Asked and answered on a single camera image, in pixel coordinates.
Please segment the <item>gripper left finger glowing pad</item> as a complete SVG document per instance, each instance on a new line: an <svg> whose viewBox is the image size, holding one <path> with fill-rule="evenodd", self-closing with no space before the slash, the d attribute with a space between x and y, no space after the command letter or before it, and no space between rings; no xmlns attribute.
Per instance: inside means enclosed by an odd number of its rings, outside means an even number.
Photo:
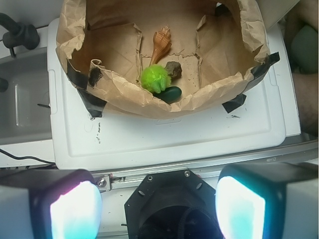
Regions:
<svg viewBox="0 0 319 239"><path fill-rule="evenodd" d="M0 172L2 239L94 239L102 197L84 169Z"/></svg>

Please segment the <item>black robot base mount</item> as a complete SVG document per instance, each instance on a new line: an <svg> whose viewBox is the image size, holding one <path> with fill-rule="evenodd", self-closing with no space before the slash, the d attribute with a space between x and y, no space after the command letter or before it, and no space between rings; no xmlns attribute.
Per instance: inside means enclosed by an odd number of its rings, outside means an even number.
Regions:
<svg viewBox="0 0 319 239"><path fill-rule="evenodd" d="M213 187L189 169L148 174L125 202L131 239L222 239Z"/></svg>

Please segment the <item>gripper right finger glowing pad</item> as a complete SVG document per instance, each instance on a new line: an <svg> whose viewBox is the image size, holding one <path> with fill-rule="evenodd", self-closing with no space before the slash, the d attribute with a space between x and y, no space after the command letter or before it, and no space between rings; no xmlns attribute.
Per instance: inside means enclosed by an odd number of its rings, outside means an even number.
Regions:
<svg viewBox="0 0 319 239"><path fill-rule="evenodd" d="M215 207L226 239L317 239L319 167L227 165L218 179Z"/></svg>

